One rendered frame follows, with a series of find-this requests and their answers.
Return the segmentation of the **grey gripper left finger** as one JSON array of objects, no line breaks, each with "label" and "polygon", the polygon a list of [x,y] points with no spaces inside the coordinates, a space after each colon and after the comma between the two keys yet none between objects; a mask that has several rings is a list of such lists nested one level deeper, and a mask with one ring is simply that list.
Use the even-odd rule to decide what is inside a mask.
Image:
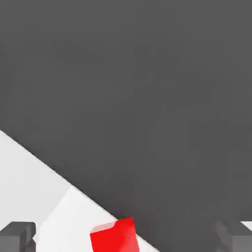
[{"label": "grey gripper left finger", "polygon": [[36,252],[36,224],[12,221],[0,231],[0,252]]}]

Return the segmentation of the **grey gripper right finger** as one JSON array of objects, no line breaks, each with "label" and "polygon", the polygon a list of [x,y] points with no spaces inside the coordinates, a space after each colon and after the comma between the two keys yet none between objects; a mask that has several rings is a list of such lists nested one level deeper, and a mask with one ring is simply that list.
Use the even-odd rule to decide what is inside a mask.
[{"label": "grey gripper right finger", "polygon": [[252,252],[252,230],[238,220],[216,222],[219,243],[215,252]]}]

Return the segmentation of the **small red cube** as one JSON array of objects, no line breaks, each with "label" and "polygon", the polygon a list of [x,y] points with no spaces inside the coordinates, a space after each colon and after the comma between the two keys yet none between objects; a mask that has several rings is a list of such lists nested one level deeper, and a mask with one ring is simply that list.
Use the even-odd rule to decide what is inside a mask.
[{"label": "small red cube", "polygon": [[90,239],[93,252],[140,252],[131,217],[94,227]]}]

